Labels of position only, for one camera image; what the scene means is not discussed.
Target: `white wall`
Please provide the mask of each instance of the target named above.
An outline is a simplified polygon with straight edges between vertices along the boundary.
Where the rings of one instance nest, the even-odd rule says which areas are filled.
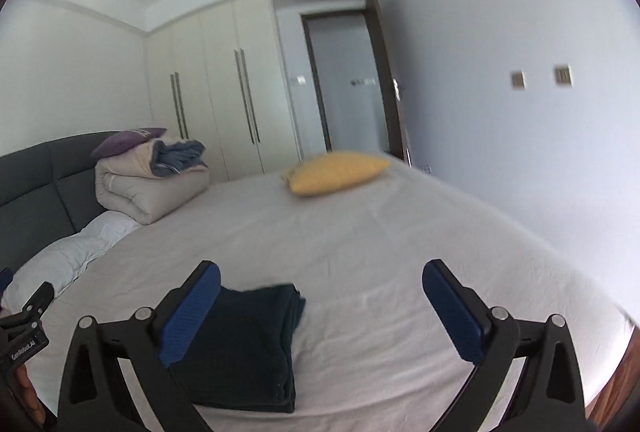
[[[326,152],[322,122],[316,101],[314,79],[306,50],[305,32],[296,8],[276,12],[282,55],[287,70],[289,94],[293,110],[300,154],[306,159]],[[297,83],[302,76],[305,83]]]
[[[0,155],[151,124],[142,38],[81,12],[9,0],[0,70]]]
[[[382,3],[415,164],[515,216],[640,320],[635,1]],[[554,85],[563,63],[574,89]]]

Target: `upholstered headboard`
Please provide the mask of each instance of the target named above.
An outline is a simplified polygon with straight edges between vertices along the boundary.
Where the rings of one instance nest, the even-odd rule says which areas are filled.
[[[110,134],[72,136],[0,157],[0,271],[17,271],[104,212],[90,154]]]

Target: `white pillow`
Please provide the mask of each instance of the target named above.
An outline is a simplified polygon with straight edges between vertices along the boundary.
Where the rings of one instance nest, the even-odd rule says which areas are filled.
[[[57,240],[22,266],[5,290],[1,306],[19,313],[43,282],[51,282],[57,298],[92,260],[139,227],[128,215],[104,212],[79,234]]]
[[[137,230],[141,224],[122,212],[108,211],[96,217],[86,225],[79,235],[83,237],[100,237],[111,246]]]
[[[64,237],[47,246],[14,275],[2,297],[2,307],[19,313],[43,282],[51,282],[58,297],[110,244],[100,237],[80,234]]]

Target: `human hand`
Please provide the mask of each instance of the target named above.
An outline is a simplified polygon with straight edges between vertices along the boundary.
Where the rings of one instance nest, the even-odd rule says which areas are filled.
[[[42,404],[38,399],[36,390],[33,388],[29,375],[27,373],[27,367],[21,365],[15,371],[15,379],[20,385],[20,397],[30,411],[31,417],[38,425],[43,425],[47,416],[44,412]]]

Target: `folded blue cloth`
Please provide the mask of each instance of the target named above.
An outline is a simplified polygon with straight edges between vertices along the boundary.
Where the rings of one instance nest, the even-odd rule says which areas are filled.
[[[156,141],[151,156],[151,171],[157,177],[181,174],[193,166],[204,165],[200,159],[204,151],[204,145],[194,139],[171,145],[164,141]]]
[[[291,413],[291,341],[305,299],[293,284],[222,288],[184,358],[169,372],[197,405]]]

